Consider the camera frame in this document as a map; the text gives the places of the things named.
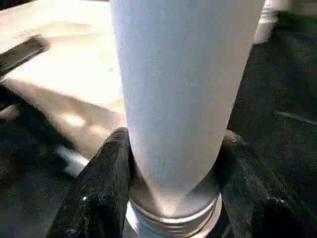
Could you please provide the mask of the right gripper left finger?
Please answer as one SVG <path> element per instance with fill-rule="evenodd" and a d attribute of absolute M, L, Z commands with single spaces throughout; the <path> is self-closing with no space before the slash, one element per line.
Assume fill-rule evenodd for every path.
<path fill-rule="evenodd" d="M 128 129 L 119 127 L 75 180 L 48 238 L 120 238 L 133 177 Z"/>

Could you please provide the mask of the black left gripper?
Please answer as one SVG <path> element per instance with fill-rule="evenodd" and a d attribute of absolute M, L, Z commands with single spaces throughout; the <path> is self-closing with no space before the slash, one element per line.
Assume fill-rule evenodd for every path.
<path fill-rule="evenodd" d="M 36 35 L 1 53 L 0 75 L 6 75 L 35 56 L 47 51 L 49 45 L 47 39 Z"/>

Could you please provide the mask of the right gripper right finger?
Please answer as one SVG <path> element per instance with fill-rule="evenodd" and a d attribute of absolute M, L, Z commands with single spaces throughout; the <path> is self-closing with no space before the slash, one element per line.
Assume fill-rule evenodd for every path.
<path fill-rule="evenodd" d="M 218 155 L 222 202 L 236 238 L 315 238 L 317 218 L 253 146 L 227 130 Z"/>

